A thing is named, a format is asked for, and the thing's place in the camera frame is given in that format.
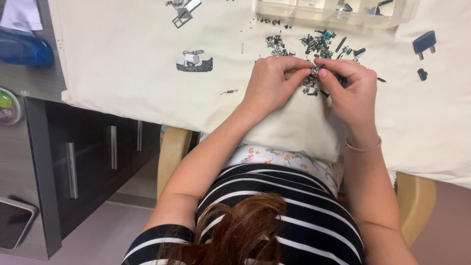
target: black and white striped top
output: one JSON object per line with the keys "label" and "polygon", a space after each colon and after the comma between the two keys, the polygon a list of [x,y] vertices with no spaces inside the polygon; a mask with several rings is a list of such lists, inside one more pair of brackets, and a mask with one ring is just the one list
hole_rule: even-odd
{"label": "black and white striped top", "polygon": [[[198,206],[197,220],[209,205],[230,207],[262,193],[279,194],[287,203],[283,227],[277,235],[281,263],[288,264],[362,264],[363,244],[351,215],[327,186],[310,174],[284,166],[241,164],[225,169]],[[200,242],[210,239],[211,229],[223,216],[215,216],[203,231]],[[193,241],[188,228],[167,224],[151,228],[131,244],[123,265],[166,264],[155,261],[163,243]]]}

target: brown hair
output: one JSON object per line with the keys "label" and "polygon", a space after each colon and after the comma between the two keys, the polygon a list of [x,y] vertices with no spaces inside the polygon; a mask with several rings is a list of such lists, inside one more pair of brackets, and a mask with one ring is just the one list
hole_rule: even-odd
{"label": "brown hair", "polygon": [[[285,211],[286,202],[273,193],[246,198],[233,208],[214,204],[201,215],[194,242],[161,247],[157,259],[167,253],[168,265],[179,265],[180,262],[187,265],[244,265],[249,258],[256,260],[254,265],[261,262],[278,264],[280,246],[275,236],[282,223],[277,217]],[[223,213],[224,217],[210,235],[211,242],[200,243],[208,220]]]}

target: metal handle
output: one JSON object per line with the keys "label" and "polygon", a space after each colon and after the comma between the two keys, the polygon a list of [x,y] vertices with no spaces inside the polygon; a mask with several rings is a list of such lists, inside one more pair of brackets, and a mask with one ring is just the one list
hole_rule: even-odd
{"label": "metal handle", "polygon": [[111,126],[111,169],[118,169],[118,146],[116,142],[116,126]]}
{"label": "metal handle", "polygon": [[67,167],[69,169],[69,189],[70,197],[77,199],[79,197],[79,190],[77,187],[77,169],[75,166],[75,145],[73,142],[65,143],[65,150],[67,151]]}
{"label": "metal handle", "polygon": [[142,121],[138,121],[138,151],[142,151]]}

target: beige bracelet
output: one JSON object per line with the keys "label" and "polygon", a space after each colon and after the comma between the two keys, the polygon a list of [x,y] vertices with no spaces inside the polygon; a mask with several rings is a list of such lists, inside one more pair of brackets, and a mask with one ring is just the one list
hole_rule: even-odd
{"label": "beige bracelet", "polygon": [[373,150],[375,150],[376,148],[378,148],[378,147],[381,146],[381,143],[382,143],[381,136],[379,136],[379,138],[380,138],[380,143],[378,143],[377,146],[375,146],[375,147],[373,147],[373,148],[370,148],[370,149],[358,149],[358,148],[355,148],[355,147],[351,146],[351,145],[349,144],[349,138],[348,138],[348,136],[347,136],[347,139],[345,140],[345,144],[347,145],[348,148],[352,149],[353,151],[366,153],[366,152],[373,151]]}

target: chair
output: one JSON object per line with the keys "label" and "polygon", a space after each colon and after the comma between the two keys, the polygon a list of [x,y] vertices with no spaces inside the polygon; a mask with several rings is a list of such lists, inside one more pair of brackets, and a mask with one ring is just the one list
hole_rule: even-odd
{"label": "chair", "polygon": [[[191,131],[168,126],[162,142],[157,172],[157,200],[173,170],[187,155]],[[407,245],[412,246],[427,223],[436,200],[435,181],[396,173],[400,224]]]}

